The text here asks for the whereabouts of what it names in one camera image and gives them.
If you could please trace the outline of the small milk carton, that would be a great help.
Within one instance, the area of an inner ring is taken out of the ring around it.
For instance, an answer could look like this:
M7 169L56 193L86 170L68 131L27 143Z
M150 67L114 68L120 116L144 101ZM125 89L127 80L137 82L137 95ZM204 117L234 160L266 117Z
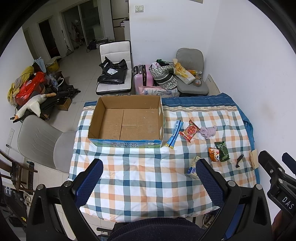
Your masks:
M198 162L199 160L201 160L201 158L200 158L199 156L196 156L196 157L192 160L192 162L191 162L191 164L190 164L190 166L189 166L189 169L187 170L187 173L186 173L187 176L189 176L189 177L191 177L191 178L194 178L194 179L199 179L199 177L198 177L198 175L197 175L197 172L196 172L196 164L197 164L197 162Z

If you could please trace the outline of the orange snack packet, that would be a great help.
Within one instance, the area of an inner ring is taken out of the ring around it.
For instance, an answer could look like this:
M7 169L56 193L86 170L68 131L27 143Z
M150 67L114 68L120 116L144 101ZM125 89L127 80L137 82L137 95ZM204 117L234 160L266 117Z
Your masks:
M209 158L212 162L220 161L220 150L216 148L208 148Z

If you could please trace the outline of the green snack packet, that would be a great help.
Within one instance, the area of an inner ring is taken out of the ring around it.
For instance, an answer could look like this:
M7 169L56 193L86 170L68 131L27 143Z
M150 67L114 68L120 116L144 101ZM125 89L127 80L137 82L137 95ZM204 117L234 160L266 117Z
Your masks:
M221 162L225 162L230 159L225 141L215 142L215 147L219 150L219 160Z

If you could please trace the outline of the purple soft cloth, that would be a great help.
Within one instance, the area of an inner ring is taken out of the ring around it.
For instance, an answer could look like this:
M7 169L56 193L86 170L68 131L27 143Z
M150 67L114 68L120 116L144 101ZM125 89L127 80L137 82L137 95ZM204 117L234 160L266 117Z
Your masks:
M210 139L210 137L215 136L217 130L217 126L212 126L212 127L201 127L200 129L200 134L202 137L204 137L206 140Z

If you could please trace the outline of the red snack packet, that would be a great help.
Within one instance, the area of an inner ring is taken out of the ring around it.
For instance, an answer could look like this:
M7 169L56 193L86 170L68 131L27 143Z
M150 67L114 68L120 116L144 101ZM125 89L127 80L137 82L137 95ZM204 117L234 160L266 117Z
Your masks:
M181 137L183 137L187 142L191 142L191 139L200 131L200 128L192 121L189 120L189 125L183 130L179 131Z

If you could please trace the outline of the long blue snack packet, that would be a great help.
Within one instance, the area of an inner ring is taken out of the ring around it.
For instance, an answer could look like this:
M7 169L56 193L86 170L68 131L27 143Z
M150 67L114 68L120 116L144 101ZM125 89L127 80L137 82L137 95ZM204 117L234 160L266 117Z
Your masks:
M176 124L175 124L174 132L165 144L166 147L169 147L171 149L174 148L175 142L177 140L177 137L179 135L179 131L181 130L182 126L183 126L183 122L181 120L177 120Z

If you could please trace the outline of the black clip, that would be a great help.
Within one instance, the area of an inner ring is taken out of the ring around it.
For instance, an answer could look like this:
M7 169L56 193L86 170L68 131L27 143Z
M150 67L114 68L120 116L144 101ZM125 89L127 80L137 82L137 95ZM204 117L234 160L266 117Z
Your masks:
M238 158L237 158L237 161L236 161L236 168L239 168L239 162L244 158L244 155L241 154Z

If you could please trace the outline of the plaid checked blanket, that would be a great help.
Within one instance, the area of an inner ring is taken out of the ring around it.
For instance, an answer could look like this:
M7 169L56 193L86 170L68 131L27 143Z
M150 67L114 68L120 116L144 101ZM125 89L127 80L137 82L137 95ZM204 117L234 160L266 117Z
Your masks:
M199 127L217 126L206 140L196 134L191 142L177 137L173 149L98 147L88 139L96 102L86 102L74 141L69 179L73 180L96 158L104 171L81 212L107 221L133 222L154 217L194 217L215 210L199 179L186 175L192 160L209 160L208 148L225 141L230 159L212 164L226 180L253 187L260 182L253 169L253 126L239 106L225 93L214 96L164 98L164 140L181 120ZM244 158L236 168L237 158Z

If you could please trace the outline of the grey plastic chair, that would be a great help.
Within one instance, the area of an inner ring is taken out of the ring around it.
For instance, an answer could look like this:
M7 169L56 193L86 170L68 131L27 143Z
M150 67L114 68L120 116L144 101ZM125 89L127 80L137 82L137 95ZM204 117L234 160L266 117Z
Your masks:
M75 131L62 132L35 115L25 118L18 135L18 150L40 165L68 173Z

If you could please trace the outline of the wooden chair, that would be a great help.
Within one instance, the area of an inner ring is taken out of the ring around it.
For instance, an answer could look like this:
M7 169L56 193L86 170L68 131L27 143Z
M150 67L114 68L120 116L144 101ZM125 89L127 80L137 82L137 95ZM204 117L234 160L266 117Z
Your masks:
M11 165L9 165L1 160L1 169L9 173L9 175L1 174L1 177L10 179L17 191L21 190L27 192L29 195L33 195L35 192L33 189L34 173L38 172L35 170L35 164L29 161L29 167L26 167L9 157L3 151L1 151L1 157L11 162ZM26 182L22 181L22 170L28 171L28 180Z

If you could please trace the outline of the open cardboard box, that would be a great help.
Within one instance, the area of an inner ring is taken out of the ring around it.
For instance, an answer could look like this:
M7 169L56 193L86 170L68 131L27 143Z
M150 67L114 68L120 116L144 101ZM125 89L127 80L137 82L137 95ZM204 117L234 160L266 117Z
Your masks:
M102 96L95 106L88 138L98 147L159 148L164 126L159 96Z

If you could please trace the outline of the white goose plush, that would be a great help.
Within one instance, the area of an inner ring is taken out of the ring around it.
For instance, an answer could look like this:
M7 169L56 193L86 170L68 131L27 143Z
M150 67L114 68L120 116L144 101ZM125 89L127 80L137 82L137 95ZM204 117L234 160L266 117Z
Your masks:
M27 110L32 111L34 114L36 114L37 117L40 117L41 115L41 109L40 104L46 101L49 97L56 96L56 93L48 93L48 94L38 94L36 96L33 96L29 101L27 101L14 115L14 117L11 117L10 120L17 121L18 119L22 118L23 115Z

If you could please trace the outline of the floral pillow package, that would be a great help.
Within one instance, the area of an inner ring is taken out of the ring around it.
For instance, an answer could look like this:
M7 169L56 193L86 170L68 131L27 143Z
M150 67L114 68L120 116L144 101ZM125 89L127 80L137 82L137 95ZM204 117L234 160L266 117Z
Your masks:
M139 86L135 88L137 95L157 95L162 98L179 97L178 89L166 90L160 86Z

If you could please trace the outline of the yellow bread bag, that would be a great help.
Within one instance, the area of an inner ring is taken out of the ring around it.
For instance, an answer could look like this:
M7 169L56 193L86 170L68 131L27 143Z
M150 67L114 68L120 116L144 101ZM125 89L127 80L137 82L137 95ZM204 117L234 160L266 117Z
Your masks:
M177 59L173 59L173 64L175 75L180 78L184 84L189 85L195 80L194 75L187 71Z

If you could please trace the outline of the red plastic bag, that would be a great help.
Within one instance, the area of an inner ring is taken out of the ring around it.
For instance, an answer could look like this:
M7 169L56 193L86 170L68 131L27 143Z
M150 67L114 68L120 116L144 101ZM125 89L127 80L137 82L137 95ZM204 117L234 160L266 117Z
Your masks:
M15 97L17 105L23 106L24 104L26 104L34 91L41 94L44 89L44 82L45 73L37 72L33 79L28 80L26 83L24 83Z

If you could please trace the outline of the white padded chair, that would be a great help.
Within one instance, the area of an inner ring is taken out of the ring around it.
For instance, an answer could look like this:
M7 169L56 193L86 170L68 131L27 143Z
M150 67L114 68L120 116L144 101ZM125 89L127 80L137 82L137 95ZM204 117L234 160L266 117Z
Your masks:
M97 78L97 95L129 93L132 90L130 41L100 45L102 74Z

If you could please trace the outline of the yellow clothes pile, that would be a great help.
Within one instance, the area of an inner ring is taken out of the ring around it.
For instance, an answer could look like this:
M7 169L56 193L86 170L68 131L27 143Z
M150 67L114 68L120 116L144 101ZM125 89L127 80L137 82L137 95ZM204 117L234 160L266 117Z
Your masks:
M22 85L28 81L29 77L34 74L34 67L27 66L27 68L22 72L20 77L18 77L12 84L8 91L7 99L10 105L17 106L16 95L20 92Z

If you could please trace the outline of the black plastic bag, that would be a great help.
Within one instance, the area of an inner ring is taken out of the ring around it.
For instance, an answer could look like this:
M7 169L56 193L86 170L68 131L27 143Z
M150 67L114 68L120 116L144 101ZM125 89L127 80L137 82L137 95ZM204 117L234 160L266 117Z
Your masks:
M113 63L107 57L99 65L102 69L102 74L98 77L98 84L124 84L128 71L128 66L125 59L118 63Z

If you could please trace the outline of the patterned tote bag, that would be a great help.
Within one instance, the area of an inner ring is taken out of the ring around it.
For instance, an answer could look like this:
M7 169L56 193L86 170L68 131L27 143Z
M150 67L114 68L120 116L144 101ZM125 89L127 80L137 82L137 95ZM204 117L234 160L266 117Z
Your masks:
M155 83L165 90L177 88L178 80L175 76L174 65L172 62L163 62L162 64L154 62L149 66Z

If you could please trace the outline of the grey office chair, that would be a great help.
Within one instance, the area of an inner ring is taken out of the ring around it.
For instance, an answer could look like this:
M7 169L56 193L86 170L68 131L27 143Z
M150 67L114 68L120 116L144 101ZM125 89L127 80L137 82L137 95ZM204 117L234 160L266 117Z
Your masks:
M188 71L195 71L195 77L199 77L199 84L194 82L185 84L182 80L178 80L178 91L180 96L196 96L207 95L209 93L208 86L203 80L204 56L198 49L180 48L176 53L178 62Z

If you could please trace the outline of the pink suitcase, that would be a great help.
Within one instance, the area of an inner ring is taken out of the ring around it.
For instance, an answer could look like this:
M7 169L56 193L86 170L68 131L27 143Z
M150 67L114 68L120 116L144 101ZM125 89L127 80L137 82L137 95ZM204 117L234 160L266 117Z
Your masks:
M152 87L154 85L154 78L149 71L149 65L137 65L133 68L133 80L135 86L135 93L141 94L145 87Z

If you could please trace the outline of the wall switch panel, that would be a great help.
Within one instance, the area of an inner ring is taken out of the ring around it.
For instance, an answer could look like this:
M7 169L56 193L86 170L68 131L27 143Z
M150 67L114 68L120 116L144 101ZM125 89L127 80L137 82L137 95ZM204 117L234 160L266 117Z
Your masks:
M143 13L144 12L144 5L135 5L135 12L136 13Z

